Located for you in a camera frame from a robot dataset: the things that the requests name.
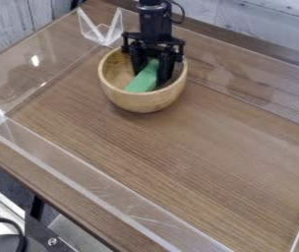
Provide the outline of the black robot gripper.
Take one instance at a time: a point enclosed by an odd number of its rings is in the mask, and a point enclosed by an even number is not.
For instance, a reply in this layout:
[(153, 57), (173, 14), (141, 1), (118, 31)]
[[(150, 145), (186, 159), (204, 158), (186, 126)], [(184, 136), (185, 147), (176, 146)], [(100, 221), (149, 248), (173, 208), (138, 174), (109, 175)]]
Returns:
[(185, 42), (173, 37), (173, 24), (184, 21), (173, 19), (172, 4), (137, 4), (138, 31), (121, 34), (121, 51), (129, 54), (133, 74), (137, 75), (148, 63), (146, 55), (157, 57), (157, 86), (172, 78), (174, 61), (181, 62)]

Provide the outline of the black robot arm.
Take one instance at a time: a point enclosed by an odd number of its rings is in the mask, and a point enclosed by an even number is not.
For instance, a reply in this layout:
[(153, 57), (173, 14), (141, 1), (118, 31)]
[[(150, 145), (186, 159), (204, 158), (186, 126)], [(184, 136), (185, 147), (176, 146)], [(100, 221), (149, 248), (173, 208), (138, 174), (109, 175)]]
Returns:
[(138, 0), (136, 5), (138, 14), (138, 31), (125, 31), (121, 34), (121, 52), (130, 58), (132, 71), (137, 75), (150, 61), (154, 61), (154, 81), (162, 86), (172, 78), (174, 64), (184, 60), (185, 41), (173, 37), (172, 6), (181, 12), (184, 7), (174, 0)]

